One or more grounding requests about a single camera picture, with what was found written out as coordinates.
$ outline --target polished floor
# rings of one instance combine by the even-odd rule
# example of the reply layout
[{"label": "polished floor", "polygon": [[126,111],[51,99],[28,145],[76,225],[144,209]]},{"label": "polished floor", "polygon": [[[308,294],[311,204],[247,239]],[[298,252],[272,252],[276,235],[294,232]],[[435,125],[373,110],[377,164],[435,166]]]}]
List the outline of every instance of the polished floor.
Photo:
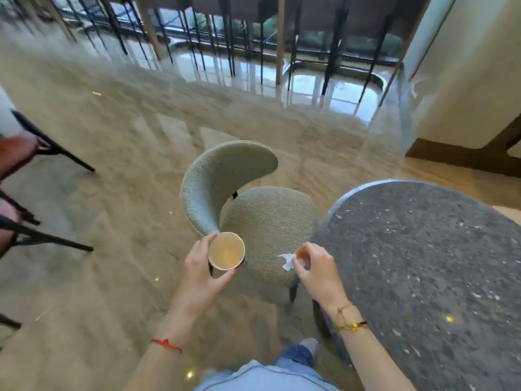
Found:
[{"label": "polished floor", "polygon": [[[253,62],[236,65],[240,73],[231,78],[225,57],[205,57],[206,72],[188,53],[148,68],[145,59],[111,59],[82,46],[21,32],[0,36],[0,85],[10,99],[97,168],[91,174],[66,158],[41,157],[3,182],[42,220],[41,230],[95,251],[47,244],[2,258],[0,312],[23,322],[15,333],[0,329],[2,390],[125,385],[195,240],[179,200],[183,174],[217,144],[270,146],[278,170],[244,189],[300,190],[321,215],[345,192],[386,178],[428,181],[521,209],[519,179],[402,157],[398,82],[377,110],[380,91],[370,88],[357,107],[361,83],[344,78],[321,98],[322,75],[312,71],[298,71],[287,92],[275,88],[271,65],[261,86]],[[318,337],[303,288],[290,305],[286,289],[242,272],[194,331],[176,389],[192,389],[207,367],[274,362],[309,336]],[[195,376],[186,380],[190,370]],[[326,348],[317,370],[341,389],[360,388]]]}]

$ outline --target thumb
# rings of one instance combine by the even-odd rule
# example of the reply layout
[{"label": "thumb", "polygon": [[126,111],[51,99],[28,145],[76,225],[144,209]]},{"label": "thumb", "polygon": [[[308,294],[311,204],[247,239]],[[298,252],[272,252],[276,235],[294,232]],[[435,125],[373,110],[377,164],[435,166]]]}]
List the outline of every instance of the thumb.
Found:
[{"label": "thumb", "polygon": [[237,275],[238,269],[228,270],[225,274],[220,276],[219,278],[214,279],[215,288],[218,292],[224,290],[228,284],[231,283],[231,280]]},{"label": "thumb", "polygon": [[293,264],[293,268],[295,269],[295,273],[298,275],[300,279],[303,279],[307,275],[307,270],[301,265],[296,257],[291,258],[291,263]]}]

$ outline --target red bracelet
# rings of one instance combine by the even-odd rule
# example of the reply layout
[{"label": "red bracelet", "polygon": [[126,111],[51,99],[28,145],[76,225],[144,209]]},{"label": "red bracelet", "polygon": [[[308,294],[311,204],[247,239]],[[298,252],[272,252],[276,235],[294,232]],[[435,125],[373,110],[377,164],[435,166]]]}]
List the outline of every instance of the red bracelet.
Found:
[{"label": "red bracelet", "polygon": [[179,354],[183,352],[183,350],[181,350],[179,347],[172,346],[172,345],[168,342],[168,339],[164,339],[164,340],[161,340],[161,339],[152,339],[150,342],[152,342],[152,343],[157,343],[157,344],[159,344],[159,345],[162,345],[163,347],[170,348],[170,349],[172,349],[172,350],[177,350],[177,351],[179,351]]}]

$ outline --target cup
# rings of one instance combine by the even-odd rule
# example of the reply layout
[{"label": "cup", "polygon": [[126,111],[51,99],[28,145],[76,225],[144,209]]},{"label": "cup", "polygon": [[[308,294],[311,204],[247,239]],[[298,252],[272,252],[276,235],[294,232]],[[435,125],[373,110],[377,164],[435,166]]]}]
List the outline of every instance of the cup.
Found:
[{"label": "cup", "polygon": [[245,252],[244,241],[238,235],[223,232],[210,243],[208,260],[215,269],[226,271],[241,266]]}]

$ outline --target person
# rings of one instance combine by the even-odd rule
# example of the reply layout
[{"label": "person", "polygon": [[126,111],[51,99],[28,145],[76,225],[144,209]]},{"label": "person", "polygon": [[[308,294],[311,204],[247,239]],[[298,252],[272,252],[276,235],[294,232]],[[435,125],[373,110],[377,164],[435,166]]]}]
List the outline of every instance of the person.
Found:
[{"label": "person", "polygon": [[[190,339],[190,331],[198,317],[212,305],[238,271],[229,270],[219,278],[210,276],[208,248],[217,234],[214,232],[197,241],[187,255],[170,311],[160,321],[153,339],[156,342],[152,342],[145,352],[126,391],[174,389],[173,369],[178,363],[179,349]],[[340,329],[366,391],[414,391],[409,379],[396,366],[371,329],[364,325],[360,311],[348,300],[333,257],[324,248],[312,243],[303,244],[295,255],[293,267],[297,275],[312,298]],[[338,391],[311,368],[317,344],[314,339],[306,339],[292,346],[273,366],[250,361],[235,373],[229,370],[215,374],[195,390]]]}]

